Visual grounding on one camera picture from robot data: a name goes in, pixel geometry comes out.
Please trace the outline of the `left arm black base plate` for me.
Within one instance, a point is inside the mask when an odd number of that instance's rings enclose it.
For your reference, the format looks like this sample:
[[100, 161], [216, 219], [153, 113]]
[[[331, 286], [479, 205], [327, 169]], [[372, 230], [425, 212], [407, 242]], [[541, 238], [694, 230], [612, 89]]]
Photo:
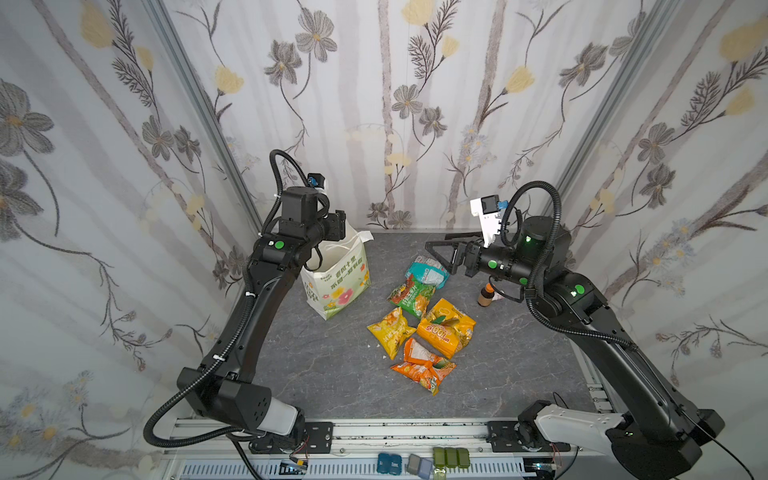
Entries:
[[302, 432], [295, 427], [288, 436], [266, 433], [251, 440], [248, 449], [253, 454], [330, 454], [333, 431], [333, 422], [305, 422]]

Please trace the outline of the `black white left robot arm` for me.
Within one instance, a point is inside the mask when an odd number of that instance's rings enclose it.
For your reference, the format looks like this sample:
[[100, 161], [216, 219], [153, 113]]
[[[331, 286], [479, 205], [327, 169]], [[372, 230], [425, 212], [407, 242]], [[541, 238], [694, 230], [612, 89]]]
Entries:
[[345, 213], [330, 210], [327, 196], [311, 187], [290, 187], [281, 195], [275, 233], [254, 244], [243, 272], [244, 287], [222, 336], [196, 369], [185, 368], [177, 385], [200, 416], [224, 426], [197, 442], [228, 433], [266, 432], [297, 436], [303, 412], [254, 383], [262, 346], [273, 319], [313, 251], [345, 234]]

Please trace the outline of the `yellow snack bag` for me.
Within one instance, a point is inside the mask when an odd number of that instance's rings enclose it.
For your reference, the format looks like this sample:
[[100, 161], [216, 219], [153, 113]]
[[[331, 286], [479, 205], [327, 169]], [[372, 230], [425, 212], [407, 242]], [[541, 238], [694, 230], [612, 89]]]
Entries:
[[417, 334], [443, 357], [451, 359], [474, 335], [476, 321], [446, 299], [440, 299], [421, 319]]

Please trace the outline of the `small yellow chips bag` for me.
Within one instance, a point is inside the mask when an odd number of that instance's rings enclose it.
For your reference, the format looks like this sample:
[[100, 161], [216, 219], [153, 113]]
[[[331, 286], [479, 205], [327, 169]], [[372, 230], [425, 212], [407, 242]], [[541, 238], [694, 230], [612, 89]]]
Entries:
[[416, 333], [401, 307], [394, 308], [381, 321], [369, 325], [367, 330], [378, 340], [390, 360], [395, 359], [399, 348]]

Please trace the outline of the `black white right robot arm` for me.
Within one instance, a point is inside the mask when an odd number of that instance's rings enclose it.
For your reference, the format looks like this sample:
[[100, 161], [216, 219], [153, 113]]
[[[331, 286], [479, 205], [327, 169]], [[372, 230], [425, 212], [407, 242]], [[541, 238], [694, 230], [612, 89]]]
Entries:
[[538, 401], [518, 418], [521, 443], [567, 443], [600, 452], [637, 479], [673, 479], [690, 471], [724, 420], [665, 379], [595, 284], [566, 267], [569, 241], [557, 220], [535, 216], [503, 245], [446, 238], [425, 248], [450, 273], [463, 268], [468, 276], [484, 273], [518, 285], [518, 302], [540, 324], [572, 340], [626, 407], [594, 414]]

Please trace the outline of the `orange candy snack bag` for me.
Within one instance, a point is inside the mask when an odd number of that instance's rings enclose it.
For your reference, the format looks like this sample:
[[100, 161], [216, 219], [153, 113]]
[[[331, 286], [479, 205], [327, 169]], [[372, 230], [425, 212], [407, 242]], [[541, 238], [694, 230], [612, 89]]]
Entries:
[[404, 345], [404, 360], [393, 365], [391, 370], [418, 383], [435, 396], [442, 382], [455, 368], [455, 363], [433, 354], [416, 339], [410, 338]]

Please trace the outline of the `white floral paper bag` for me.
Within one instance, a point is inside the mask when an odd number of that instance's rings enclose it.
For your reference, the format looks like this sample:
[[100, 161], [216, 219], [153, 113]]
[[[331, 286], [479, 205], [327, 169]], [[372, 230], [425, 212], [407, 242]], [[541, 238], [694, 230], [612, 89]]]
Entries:
[[365, 246], [373, 240], [370, 231], [346, 226], [341, 241], [323, 241], [312, 251], [308, 268], [301, 271], [307, 303], [324, 320], [340, 313], [371, 284]]

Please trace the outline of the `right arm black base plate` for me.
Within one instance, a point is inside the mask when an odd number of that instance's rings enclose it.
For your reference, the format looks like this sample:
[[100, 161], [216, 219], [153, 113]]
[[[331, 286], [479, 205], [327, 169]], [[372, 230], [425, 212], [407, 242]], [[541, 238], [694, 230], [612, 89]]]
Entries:
[[487, 441], [494, 453], [572, 451], [572, 447], [567, 443], [552, 443], [545, 440], [532, 422], [496, 420], [489, 421], [486, 426]]

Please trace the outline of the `green corn chips packet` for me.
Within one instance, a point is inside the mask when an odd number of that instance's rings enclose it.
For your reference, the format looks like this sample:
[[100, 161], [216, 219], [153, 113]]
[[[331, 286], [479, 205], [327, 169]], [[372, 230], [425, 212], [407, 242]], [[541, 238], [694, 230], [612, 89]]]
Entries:
[[388, 301], [411, 315], [422, 318], [427, 313], [435, 292], [434, 285], [424, 284], [409, 275], [403, 284], [390, 293]]

